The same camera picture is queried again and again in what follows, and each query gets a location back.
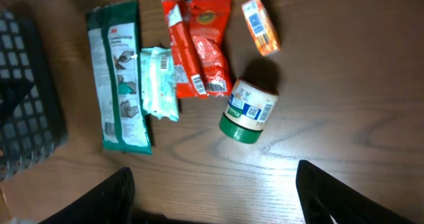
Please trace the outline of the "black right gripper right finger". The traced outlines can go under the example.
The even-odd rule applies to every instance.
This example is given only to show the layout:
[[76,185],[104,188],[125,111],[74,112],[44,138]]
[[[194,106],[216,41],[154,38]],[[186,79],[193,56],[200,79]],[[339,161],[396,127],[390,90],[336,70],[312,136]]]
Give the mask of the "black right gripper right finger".
[[300,160],[295,180],[307,224],[411,223],[368,199],[307,160]]

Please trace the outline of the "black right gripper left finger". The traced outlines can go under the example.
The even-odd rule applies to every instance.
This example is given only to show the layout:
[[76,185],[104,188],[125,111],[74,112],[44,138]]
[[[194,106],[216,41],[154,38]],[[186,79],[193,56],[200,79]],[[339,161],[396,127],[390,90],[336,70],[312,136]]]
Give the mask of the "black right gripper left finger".
[[130,223],[134,195],[133,173],[123,167],[40,224]]

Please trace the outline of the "green white package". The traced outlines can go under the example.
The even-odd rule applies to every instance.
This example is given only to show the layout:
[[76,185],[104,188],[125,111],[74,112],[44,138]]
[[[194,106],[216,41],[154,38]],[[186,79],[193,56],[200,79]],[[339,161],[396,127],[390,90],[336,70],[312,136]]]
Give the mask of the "green white package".
[[96,7],[85,19],[103,147],[151,154],[141,96],[138,2]]

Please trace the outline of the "red snack bag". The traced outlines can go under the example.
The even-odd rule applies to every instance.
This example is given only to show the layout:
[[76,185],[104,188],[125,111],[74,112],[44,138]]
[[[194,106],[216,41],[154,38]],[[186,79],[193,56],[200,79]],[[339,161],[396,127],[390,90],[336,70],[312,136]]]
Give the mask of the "red snack bag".
[[207,98],[199,57],[184,19],[185,3],[183,0],[161,0],[161,3],[170,34],[177,97]]
[[232,0],[185,0],[189,31],[199,56],[208,95],[228,96],[233,88],[222,51]]

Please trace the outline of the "light blue tissue pack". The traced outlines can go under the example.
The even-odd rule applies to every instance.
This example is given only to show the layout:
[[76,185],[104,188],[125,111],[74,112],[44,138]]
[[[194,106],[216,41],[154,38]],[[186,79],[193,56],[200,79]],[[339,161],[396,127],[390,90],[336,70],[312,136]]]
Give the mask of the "light blue tissue pack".
[[171,50],[143,48],[140,51],[140,65],[142,108],[158,119],[167,117],[177,122],[180,116]]

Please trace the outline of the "green capped white jar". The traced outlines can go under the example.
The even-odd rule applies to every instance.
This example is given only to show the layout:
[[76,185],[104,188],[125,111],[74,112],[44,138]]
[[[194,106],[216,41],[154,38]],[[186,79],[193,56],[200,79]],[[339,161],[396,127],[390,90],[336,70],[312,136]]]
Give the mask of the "green capped white jar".
[[243,79],[237,80],[219,121],[220,130],[235,141],[256,143],[278,98],[277,92],[268,91]]

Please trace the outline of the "orange tissue pack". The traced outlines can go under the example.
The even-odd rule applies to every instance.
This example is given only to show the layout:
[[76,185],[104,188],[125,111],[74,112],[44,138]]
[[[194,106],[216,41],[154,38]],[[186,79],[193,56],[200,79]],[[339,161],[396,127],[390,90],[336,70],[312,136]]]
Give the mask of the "orange tissue pack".
[[242,11],[259,53],[268,56],[280,51],[278,34],[261,0],[248,0]]

